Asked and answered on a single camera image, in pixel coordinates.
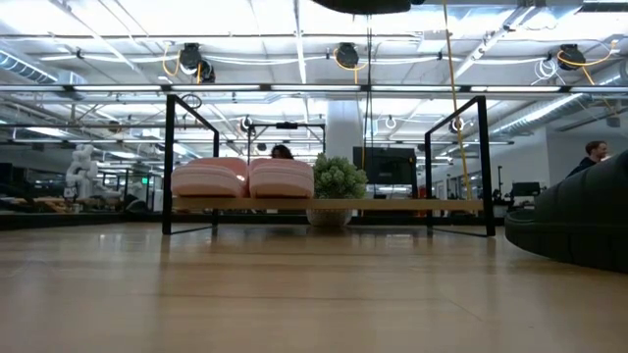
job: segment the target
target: man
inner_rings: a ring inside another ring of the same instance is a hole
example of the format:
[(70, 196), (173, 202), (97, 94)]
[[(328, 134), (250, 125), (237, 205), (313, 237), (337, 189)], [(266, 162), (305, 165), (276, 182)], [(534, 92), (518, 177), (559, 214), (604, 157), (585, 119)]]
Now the man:
[(585, 157), (580, 162), (580, 165), (571, 171), (567, 177), (571, 177), (601, 162), (608, 154), (608, 145), (604, 141), (592, 141), (587, 143), (585, 150), (588, 157)]

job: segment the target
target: black screen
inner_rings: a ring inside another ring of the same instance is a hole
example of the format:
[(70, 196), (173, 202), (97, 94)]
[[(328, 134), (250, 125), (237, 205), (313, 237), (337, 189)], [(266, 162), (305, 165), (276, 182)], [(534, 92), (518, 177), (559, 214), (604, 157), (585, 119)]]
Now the black screen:
[[(353, 147), (353, 164), (362, 169), (362, 147)], [(412, 148), (367, 147), (364, 170), (371, 184), (411, 185), (416, 178), (416, 154)]]

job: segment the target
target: monitor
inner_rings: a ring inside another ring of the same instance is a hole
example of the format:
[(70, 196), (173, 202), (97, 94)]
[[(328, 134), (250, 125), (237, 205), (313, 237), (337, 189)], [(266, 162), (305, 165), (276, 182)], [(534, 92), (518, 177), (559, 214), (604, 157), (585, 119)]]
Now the monitor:
[(541, 193), (541, 184), (538, 182), (514, 182), (512, 183), (511, 197), (530, 197)]
[[(353, 147), (353, 164), (362, 169), (362, 147)], [(416, 154), (413, 148), (367, 147), (364, 170), (370, 184), (415, 185)]]

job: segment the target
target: white ceiling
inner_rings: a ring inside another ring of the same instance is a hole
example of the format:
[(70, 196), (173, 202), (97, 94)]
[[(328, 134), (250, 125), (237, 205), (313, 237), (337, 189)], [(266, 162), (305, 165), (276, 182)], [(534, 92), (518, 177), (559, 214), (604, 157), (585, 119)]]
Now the white ceiling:
[[(104, 36), (107, 43), (122, 53), (125, 58), (155, 59), (153, 63), (139, 63), (138, 70), (132, 70), (125, 63), (105, 62), (78, 58), (67, 60), (45, 60), (50, 57), (75, 55), (80, 49), (83, 55), (100, 56), (108, 60), (116, 57), (101, 41), (92, 37), (90, 31), (75, 19), (62, 13), (48, 0), (2, 0), (0, 1), (0, 44), (28, 55), (33, 61), (40, 61), (45, 70), (69, 70), (83, 76), (90, 83), (147, 83), (160, 82), (164, 76), (159, 60), (168, 44), (169, 55), (174, 55), (185, 42), (199, 42), (205, 56), (231, 58), (242, 63), (225, 63), (210, 60), (220, 83), (302, 83), (304, 77), (299, 72), (297, 59), (296, 20), (291, 0), (73, 0), (68, 1), (73, 13), (95, 32)], [(452, 55), (464, 58), (469, 55), (487, 33), (501, 27), (504, 20), (515, 10), (515, 1), (504, 5), (465, 5), (452, 6), (449, 22), (452, 32)], [(300, 0), (300, 28), (303, 35), (303, 55), (306, 58), (305, 75), (308, 83), (353, 83), (353, 72), (342, 70), (334, 62), (325, 58), (328, 52), (340, 42), (356, 44), (361, 58), (366, 59), (367, 42), (365, 18), (334, 13), (312, 1)], [(482, 57), (481, 60), (523, 60), (544, 57), (548, 52), (556, 53), (560, 44), (577, 43), (589, 60), (606, 56), (610, 38), (622, 39), (628, 32), (627, 14), (574, 14), (569, 7), (552, 7), (542, 16), (508, 33)], [(446, 60), (422, 63), (402, 63), (382, 65), (383, 61), (396, 59), (412, 61), (419, 57), (445, 53), (445, 21), (440, 6), (416, 7), (411, 12), (399, 15), (374, 17), (370, 23), (374, 34), (373, 54), (375, 64), (371, 68), (373, 82), (377, 83), (421, 83), (441, 84), (449, 78)], [(619, 40), (615, 53), (607, 63), (591, 68), (598, 69), (612, 65), (625, 55), (628, 40)], [(293, 62), (281, 65), (250, 65), (250, 60), (281, 60)], [(460, 84), (531, 84), (538, 80), (535, 74), (536, 63), (515, 65), (476, 65), (457, 78)], [(176, 63), (166, 65), (173, 70)], [(358, 81), (365, 83), (367, 70), (358, 73)], [(582, 80), (581, 71), (560, 72), (567, 83)], [(193, 78), (179, 73), (170, 77), (173, 82), (191, 82)], [(27, 82), (18, 76), (0, 71), (0, 81), (8, 83)], [(227, 99), (228, 102), (215, 104), (231, 126), (218, 123), (215, 110), (207, 104), (199, 113), (216, 123), (218, 129), (228, 138), (238, 138), (239, 119), (250, 116), (259, 122), (304, 121), (305, 106), (302, 98), (282, 98), (274, 103), (260, 103), (268, 98), (259, 96), (255, 103), (247, 103), (246, 98), (237, 104), (229, 102), (230, 95), (211, 95), (207, 99)], [(308, 121), (316, 123), (326, 118), (327, 101), (330, 97), (315, 97), (307, 101)], [(358, 98), (364, 111), (365, 101)], [(496, 121), (518, 107), (531, 101), (490, 101), (490, 118)], [(378, 120), (378, 138), (421, 138), (435, 122), (453, 111), (451, 100), (434, 99), (393, 99), (376, 98), (373, 102), (374, 116)], [(46, 104), (45, 109), (67, 116), (67, 106)], [(79, 106), (83, 112), (91, 105)], [(86, 122), (115, 118), (131, 123), (144, 121), (163, 124), (163, 104), (107, 105), (98, 110), (100, 115), (89, 114)], [(589, 113), (569, 117), (569, 121), (583, 119)], [(398, 119), (401, 126), (396, 130), (386, 128), (388, 116)], [(465, 116), (472, 120), (472, 115)], [(589, 125), (586, 129), (598, 125)], [(194, 135), (198, 131), (178, 131), (178, 138)], [(306, 131), (292, 131), (290, 135), (282, 131), (268, 131), (277, 138), (312, 139), (311, 145), (295, 146), (297, 154), (312, 155), (320, 145)], [(190, 146), (202, 153), (199, 146)]]

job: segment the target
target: black curved object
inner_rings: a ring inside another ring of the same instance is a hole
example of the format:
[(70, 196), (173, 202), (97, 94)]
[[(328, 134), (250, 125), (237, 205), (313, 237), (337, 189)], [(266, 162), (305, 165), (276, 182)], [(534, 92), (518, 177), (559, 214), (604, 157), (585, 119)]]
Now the black curved object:
[(410, 0), (314, 0), (330, 10), (351, 15), (382, 15), (410, 10)]
[(506, 238), (558, 261), (628, 273), (628, 151), (543, 192), (534, 211), (510, 213)]

